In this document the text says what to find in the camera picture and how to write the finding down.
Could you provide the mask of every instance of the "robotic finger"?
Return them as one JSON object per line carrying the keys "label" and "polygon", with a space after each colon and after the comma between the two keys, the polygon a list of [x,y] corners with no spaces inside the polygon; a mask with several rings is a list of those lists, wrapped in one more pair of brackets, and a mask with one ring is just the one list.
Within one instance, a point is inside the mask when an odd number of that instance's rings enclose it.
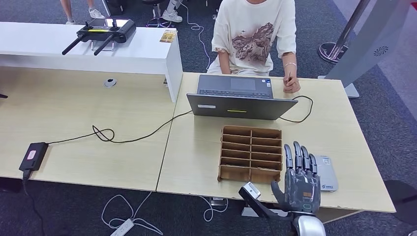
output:
{"label": "robotic finger", "polygon": [[302,146],[301,153],[302,153],[302,167],[306,172],[308,172],[310,171],[310,157],[308,156],[307,148]]}

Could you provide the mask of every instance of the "white counter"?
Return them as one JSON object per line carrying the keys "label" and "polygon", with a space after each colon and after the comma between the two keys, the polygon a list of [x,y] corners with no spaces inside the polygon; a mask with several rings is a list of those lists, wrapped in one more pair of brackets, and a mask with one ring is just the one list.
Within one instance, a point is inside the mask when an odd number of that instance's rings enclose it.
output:
{"label": "white counter", "polygon": [[178,38],[159,40],[166,29],[136,28],[113,52],[93,55],[90,42],[80,42],[67,55],[62,51],[77,38],[80,25],[0,22],[0,65],[15,67],[104,71],[166,76],[171,100],[176,101],[182,79]]}

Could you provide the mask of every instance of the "black cable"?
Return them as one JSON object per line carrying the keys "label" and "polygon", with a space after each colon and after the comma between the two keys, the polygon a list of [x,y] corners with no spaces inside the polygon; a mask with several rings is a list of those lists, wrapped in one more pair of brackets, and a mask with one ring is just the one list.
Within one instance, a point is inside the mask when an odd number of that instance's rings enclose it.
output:
{"label": "black cable", "polygon": [[25,192],[26,196],[28,196],[30,198],[31,204],[32,204],[32,209],[35,212],[35,214],[39,217],[40,219],[40,229],[42,232],[42,235],[45,236],[45,230],[43,228],[43,218],[40,215],[40,213],[38,212],[38,210],[35,207],[35,200],[33,199],[33,197],[28,193],[28,190],[26,189],[26,183],[29,180],[30,174],[32,173],[32,170],[24,170],[23,171],[23,180],[22,180],[22,185],[23,185],[23,191]]}
{"label": "black cable", "polygon": [[282,117],[280,117],[280,119],[283,119],[283,120],[285,120],[285,121],[289,121],[289,122],[292,122],[292,123],[301,123],[301,122],[303,122],[303,121],[305,121],[305,119],[307,119],[309,116],[310,116],[310,114],[311,114],[311,111],[313,110],[313,99],[311,99],[311,98],[309,98],[309,97],[307,97],[307,96],[304,96],[304,95],[300,95],[300,96],[297,96],[297,97],[295,97],[295,98],[293,98],[292,100],[295,100],[295,99],[297,99],[297,98],[299,98],[299,97],[305,97],[305,98],[307,98],[308,100],[310,100],[311,101],[311,105],[310,105],[310,111],[308,112],[308,114],[304,117],[304,119],[302,119],[302,120],[290,120],[290,119],[285,119],[285,118],[282,118]]}
{"label": "black cable", "polygon": [[[68,142],[68,141],[72,141],[72,140],[76,140],[76,139],[81,139],[81,138],[85,138],[85,137],[88,137],[88,136],[91,136],[91,135],[96,135],[101,141],[103,141],[103,142],[111,142],[111,143],[114,143],[114,144],[124,144],[124,143],[131,143],[131,142],[136,142],[136,141],[139,141],[139,140],[142,140],[142,139],[145,139],[145,138],[147,138],[147,137],[149,137],[149,136],[152,136],[153,134],[155,134],[156,132],[158,132],[158,130],[160,130],[162,127],[164,127],[164,125],[166,125],[166,124],[168,124],[169,122],[171,122],[171,121],[173,121],[175,118],[178,118],[178,117],[181,117],[181,116],[183,116],[183,115],[186,115],[186,114],[188,114],[188,113],[190,113],[191,111],[188,111],[188,112],[186,112],[186,113],[182,113],[182,114],[179,114],[179,115],[177,115],[177,116],[175,116],[175,117],[173,117],[172,119],[170,119],[169,121],[167,121],[167,122],[165,122],[165,123],[163,123],[159,128],[157,128],[155,131],[153,131],[152,133],[150,133],[150,134],[148,134],[148,135],[146,135],[146,136],[143,136],[143,137],[140,137],[140,138],[137,138],[137,139],[132,139],[132,140],[125,140],[125,141],[113,141],[113,139],[115,138],[115,132],[114,132],[114,130],[112,130],[112,129],[102,129],[102,130],[99,130],[95,125],[92,125],[92,129],[93,129],[93,131],[94,131],[94,133],[91,133],[91,134],[87,134],[87,135],[83,135],[83,136],[79,136],[79,137],[76,137],[76,138],[72,138],[72,139],[65,139],[65,140],[61,140],[61,141],[55,141],[55,142],[50,142],[50,143],[48,143],[49,145],[50,144],[58,144],[58,143],[63,143],[63,142]],[[105,132],[105,131],[110,131],[111,133],[112,133],[112,137],[111,138],[108,138],[106,135],[104,135],[103,134],[103,132]]]}

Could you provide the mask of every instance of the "cardboard compartment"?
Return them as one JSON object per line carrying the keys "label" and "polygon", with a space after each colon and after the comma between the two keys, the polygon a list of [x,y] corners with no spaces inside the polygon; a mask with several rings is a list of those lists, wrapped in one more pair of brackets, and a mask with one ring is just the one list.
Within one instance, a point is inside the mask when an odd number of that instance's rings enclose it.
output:
{"label": "cardboard compartment", "polygon": [[261,153],[261,152],[251,152],[250,153],[251,160],[260,160],[260,161],[282,161],[281,154],[272,154],[272,153]]}
{"label": "cardboard compartment", "polygon": [[223,127],[223,134],[232,134],[232,135],[240,135],[240,136],[251,136],[252,130],[247,129],[246,127],[242,126],[231,126],[226,125]]}
{"label": "cardboard compartment", "polygon": [[250,144],[250,137],[246,136],[238,136],[238,135],[230,135],[230,134],[224,134],[222,137],[223,142],[228,143],[237,143],[237,144]]}
{"label": "cardboard compartment", "polygon": [[252,138],[251,145],[275,146],[282,148],[282,141],[280,139]]}
{"label": "cardboard compartment", "polygon": [[282,154],[281,147],[274,147],[274,146],[261,146],[261,145],[252,145],[251,146],[252,152],[263,152],[263,153],[273,153],[273,154]]}
{"label": "cardboard compartment", "polygon": [[222,142],[222,149],[250,151],[250,145]]}
{"label": "cardboard compartment", "polygon": [[255,160],[251,160],[250,161],[250,167],[266,168],[266,169],[271,169],[271,170],[276,170],[276,171],[281,171],[282,170],[281,162],[276,162],[276,161],[255,161]]}
{"label": "cardboard compartment", "polygon": [[253,138],[281,139],[281,131],[276,129],[253,129]]}
{"label": "cardboard compartment", "polygon": [[220,159],[221,165],[229,165],[229,166],[241,166],[241,167],[250,167],[249,159],[237,159],[237,158],[229,158],[229,157],[222,157]]}
{"label": "cardboard compartment", "polygon": [[249,159],[250,152],[248,151],[237,151],[237,150],[228,150],[222,149],[221,157],[233,157],[240,159]]}
{"label": "cardboard compartment", "polygon": [[226,125],[222,132],[218,181],[279,181],[282,170],[280,130]]}
{"label": "cardboard compartment", "polygon": [[219,167],[219,181],[221,179],[233,179],[248,182],[250,180],[249,176],[250,168],[225,165]]}
{"label": "cardboard compartment", "polygon": [[251,181],[254,183],[268,183],[271,184],[273,180],[279,182],[281,177],[280,171],[262,169],[262,168],[251,168]]}

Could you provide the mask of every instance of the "black power adapter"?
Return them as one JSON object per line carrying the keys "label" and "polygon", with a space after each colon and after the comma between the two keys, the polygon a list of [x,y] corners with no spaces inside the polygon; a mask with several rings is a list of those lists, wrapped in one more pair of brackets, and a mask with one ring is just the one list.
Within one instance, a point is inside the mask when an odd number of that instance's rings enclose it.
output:
{"label": "black power adapter", "polygon": [[29,145],[25,157],[19,167],[19,170],[23,171],[23,179],[29,179],[32,171],[39,170],[47,149],[48,144],[44,142],[31,143]]}

